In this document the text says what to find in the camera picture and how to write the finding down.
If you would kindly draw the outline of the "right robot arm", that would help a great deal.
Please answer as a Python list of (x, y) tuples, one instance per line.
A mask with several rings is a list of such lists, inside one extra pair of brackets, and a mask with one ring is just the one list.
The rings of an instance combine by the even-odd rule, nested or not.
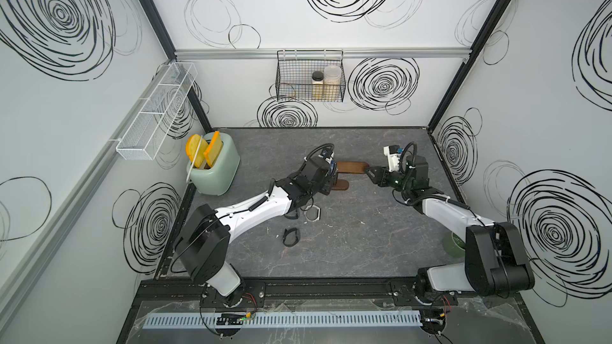
[(464, 243), (463, 261), (419, 269), (421, 292), (468, 291), (509, 296), (534, 288), (536, 279), (518, 228), (474, 213), (430, 185), (429, 165), (417, 155), (400, 159), (396, 170), (368, 167), (365, 174), (397, 193), (395, 200), (446, 227)]

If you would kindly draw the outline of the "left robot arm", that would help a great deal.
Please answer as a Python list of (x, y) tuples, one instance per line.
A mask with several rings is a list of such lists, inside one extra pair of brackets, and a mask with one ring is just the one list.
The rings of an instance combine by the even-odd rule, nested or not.
[(229, 245), (248, 230), (306, 206), (316, 194), (328, 195), (336, 178), (332, 158), (312, 156), (262, 194), (217, 209), (207, 204), (197, 208), (174, 241), (176, 259), (193, 283), (209, 285), (226, 298), (235, 296), (243, 281), (226, 261)]

